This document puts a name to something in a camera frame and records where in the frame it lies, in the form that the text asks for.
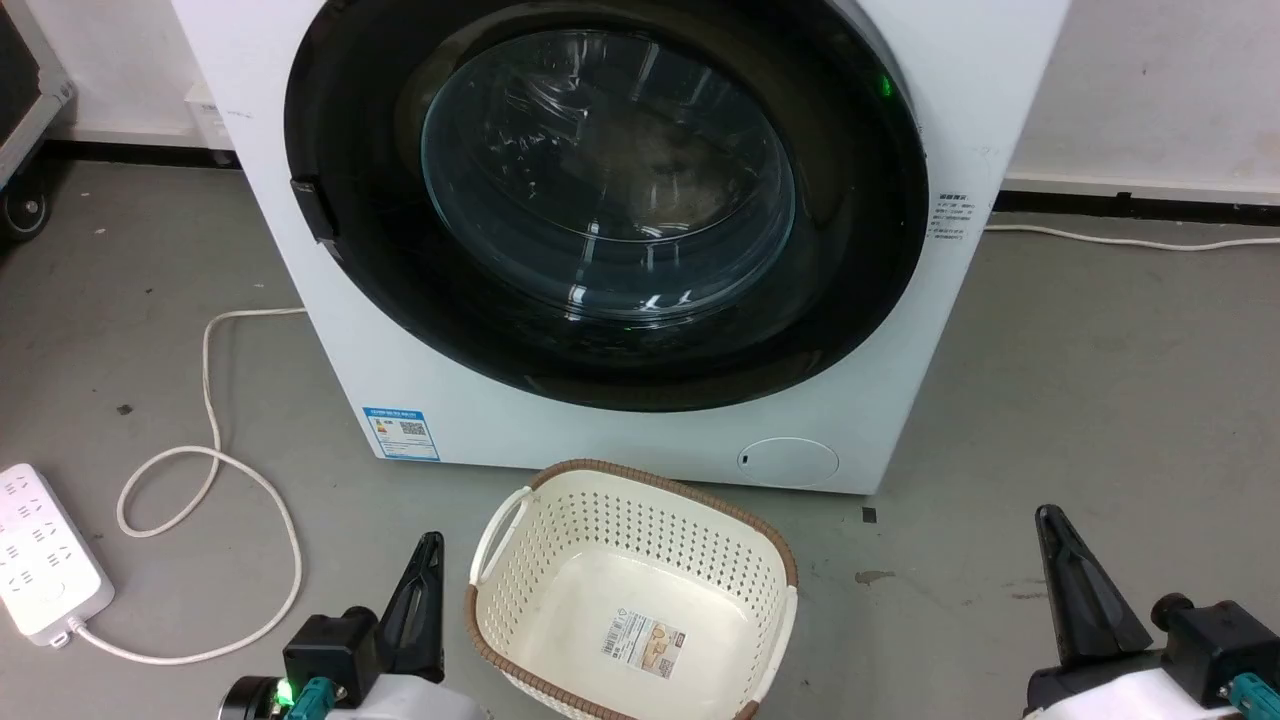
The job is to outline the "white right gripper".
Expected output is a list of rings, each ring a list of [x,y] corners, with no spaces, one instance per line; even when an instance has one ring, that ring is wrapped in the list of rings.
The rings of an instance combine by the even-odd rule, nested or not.
[[[1025,719],[1243,717],[1222,700],[1198,703],[1143,653],[1153,638],[1060,506],[1034,520],[1061,667],[1032,674]]]

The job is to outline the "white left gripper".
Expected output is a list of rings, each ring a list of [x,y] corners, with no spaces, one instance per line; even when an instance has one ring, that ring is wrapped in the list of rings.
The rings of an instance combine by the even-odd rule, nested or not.
[[[333,708],[334,719],[486,719],[486,710],[451,688],[443,646],[444,537],[430,530],[419,539],[378,628],[387,674],[355,708]]]

